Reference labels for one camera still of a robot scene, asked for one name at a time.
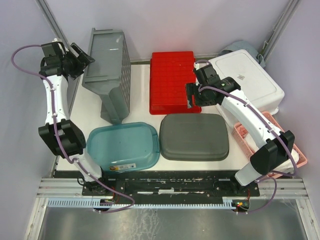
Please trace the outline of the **large white plastic tub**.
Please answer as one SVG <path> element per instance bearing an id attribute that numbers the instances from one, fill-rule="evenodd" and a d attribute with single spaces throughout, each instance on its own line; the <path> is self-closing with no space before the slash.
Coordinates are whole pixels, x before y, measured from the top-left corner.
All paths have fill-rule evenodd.
<path id="1" fill-rule="evenodd" d="M 209 61 L 221 79 L 233 78 L 260 112 L 278 113 L 285 92 L 246 50 L 233 51 Z"/>

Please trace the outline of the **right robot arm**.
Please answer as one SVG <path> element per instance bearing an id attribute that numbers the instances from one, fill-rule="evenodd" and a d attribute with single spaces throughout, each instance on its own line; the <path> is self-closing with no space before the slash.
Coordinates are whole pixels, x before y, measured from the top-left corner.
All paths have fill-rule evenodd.
<path id="1" fill-rule="evenodd" d="M 232 77 L 221 79 L 208 60 L 198 60 L 193 66 L 197 82 L 185 85 L 187 107 L 222 106 L 244 126 L 258 147 L 249 163 L 229 183 L 231 193 L 242 195 L 248 184 L 269 173 L 277 174 L 276 168 L 287 160 L 291 161 L 293 170 L 285 170 L 282 175 L 293 177 L 298 169 L 292 156 L 294 134 L 272 124 L 250 102 L 241 86 Z"/>

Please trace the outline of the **grey plastic storage bin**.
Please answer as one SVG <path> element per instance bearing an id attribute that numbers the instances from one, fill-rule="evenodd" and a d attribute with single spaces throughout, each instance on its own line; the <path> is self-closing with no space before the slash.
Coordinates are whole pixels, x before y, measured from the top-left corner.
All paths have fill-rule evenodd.
<path id="1" fill-rule="evenodd" d="M 79 81 L 72 112 L 83 113 L 93 108 L 96 116 L 119 125 L 129 116 L 131 108 L 131 61 L 125 33 L 119 29 L 93 28 L 88 55 L 95 61 Z"/>

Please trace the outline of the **red plastic bin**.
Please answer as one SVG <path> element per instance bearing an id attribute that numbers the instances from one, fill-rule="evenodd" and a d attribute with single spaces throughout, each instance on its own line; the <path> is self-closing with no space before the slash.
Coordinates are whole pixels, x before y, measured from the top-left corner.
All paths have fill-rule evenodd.
<path id="1" fill-rule="evenodd" d="M 200 113 L 188 108 L 186 84 L 195 83 L 192 51 L 154 52 L 150 59 L 149 112 L 152 115 Z"/>

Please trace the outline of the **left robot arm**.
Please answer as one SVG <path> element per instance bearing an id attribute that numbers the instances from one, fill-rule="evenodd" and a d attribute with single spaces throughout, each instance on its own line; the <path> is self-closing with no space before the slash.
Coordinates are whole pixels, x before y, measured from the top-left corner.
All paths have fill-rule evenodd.
<path id="1" fill-rule="evenodd" d="M 40 47 L 44 57 L 39 74 L 46 91 L 47 114 L 44 126 L 38 128 L 39 136 L 55 156 L 78 168 L 84 188 L 106 195 L 111 183 L 102 178 L 101 167 L 89 156 L 83 132 L 70 119 L 67 100 L 68 79 L 81 76 L 95 59 L 77 44 L 67 49 L 58 39 Z"/>

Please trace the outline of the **teal transparent container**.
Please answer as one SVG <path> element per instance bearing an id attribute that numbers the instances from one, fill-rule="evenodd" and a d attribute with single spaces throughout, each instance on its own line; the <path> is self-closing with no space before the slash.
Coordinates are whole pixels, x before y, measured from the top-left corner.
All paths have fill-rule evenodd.
<path id="1" fill-rule="evenodd" d="M 145 122 L 96 128 L 87 138 L 86 149 L 92 160 L 108 173 L 146 170 L 160 158 L 158 133 Z"/>

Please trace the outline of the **dark grey plastic tray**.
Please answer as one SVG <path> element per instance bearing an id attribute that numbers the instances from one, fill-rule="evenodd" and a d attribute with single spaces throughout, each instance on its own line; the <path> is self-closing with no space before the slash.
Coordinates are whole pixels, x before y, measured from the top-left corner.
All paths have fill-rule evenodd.
<path id="1" fill-rule="evenodd" d="M 168 114 L 161 121 L 159 144 L 162 156 L 171 161 L 222 161 L 229 155 L 225 120 L 218 114 Z"/>

